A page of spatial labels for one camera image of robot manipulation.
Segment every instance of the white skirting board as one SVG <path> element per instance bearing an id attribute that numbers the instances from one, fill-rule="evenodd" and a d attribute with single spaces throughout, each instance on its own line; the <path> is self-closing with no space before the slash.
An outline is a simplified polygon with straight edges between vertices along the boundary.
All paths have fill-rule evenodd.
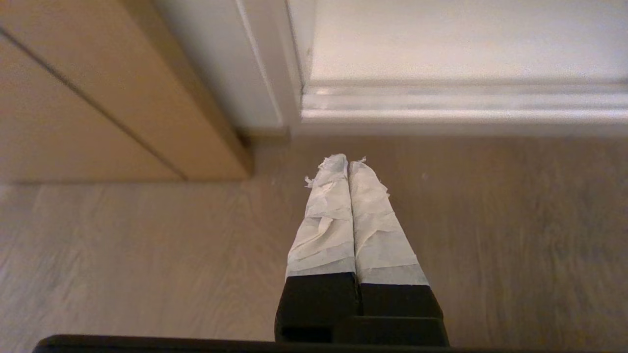
<path id="1" fill-rule="evenodd" d="M 628 134 L 628 85 L 308 87 L 293 134 Z"/>

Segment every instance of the floor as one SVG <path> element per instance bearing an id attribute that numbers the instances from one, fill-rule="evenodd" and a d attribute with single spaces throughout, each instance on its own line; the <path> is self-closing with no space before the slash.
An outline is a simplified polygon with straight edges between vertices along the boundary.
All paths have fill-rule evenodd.
<path id="1" fill-rule="evenodd" d="M 0 188 L 0 351 L 272 340 L 303 178 L 339 152 L 389 187 L 452 345 L 628 349 L 628 140 L 308 138 L 244 183 Z"/>

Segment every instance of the wood grain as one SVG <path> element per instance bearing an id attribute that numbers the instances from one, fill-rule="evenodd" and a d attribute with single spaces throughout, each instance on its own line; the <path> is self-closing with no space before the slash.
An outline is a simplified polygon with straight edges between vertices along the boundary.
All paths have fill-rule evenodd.
<path id="1" fill-rule="evenodd" d="M 189 180 L 251 158 L 149 0 L 10 1 L 0 27 Z"/>
<path id="2" fill-rule="evenodd" d="M 364 155 L 452 345 L 628 348 L 628 141 L 300 138 L 242 183 L 0 193 L 0 350 L 54 333 L 272 340 L 324 156 Z"/>
<path id="3" fill-rule="evenodd" d="M 0 180 L 179 177 L 0 35 Z"/>

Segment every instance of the white tape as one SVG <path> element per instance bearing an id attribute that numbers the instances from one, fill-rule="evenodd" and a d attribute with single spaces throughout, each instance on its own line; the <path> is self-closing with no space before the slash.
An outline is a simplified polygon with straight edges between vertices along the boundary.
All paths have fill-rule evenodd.
<path id="1" fill-rule="evenodd" d="M 355 272 L 354 231 L 347 157 L 333 155 L 318 166 L 305 218 L 288 253 L 286 277 Z"/>
<path id="2" fill-rule="evenodd" d="M 427 278 L 388 200 L 387 188 L 364 159 L 351 162 L 355 267 L 360 283 L 428 285 Z"/>

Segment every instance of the laminate flooring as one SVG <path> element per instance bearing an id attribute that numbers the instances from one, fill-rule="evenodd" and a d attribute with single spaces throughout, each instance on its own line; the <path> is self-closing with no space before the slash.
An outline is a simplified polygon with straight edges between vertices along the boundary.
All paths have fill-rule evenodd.
<path id="1" fill-rule="evenodd" d="M 272 340 L 323 157 L 367 163 L 457 347 L 628 349 L 628 139 L 300 138 L 242 183 L 0 188 L 0 351 L 48 335 Z"/>

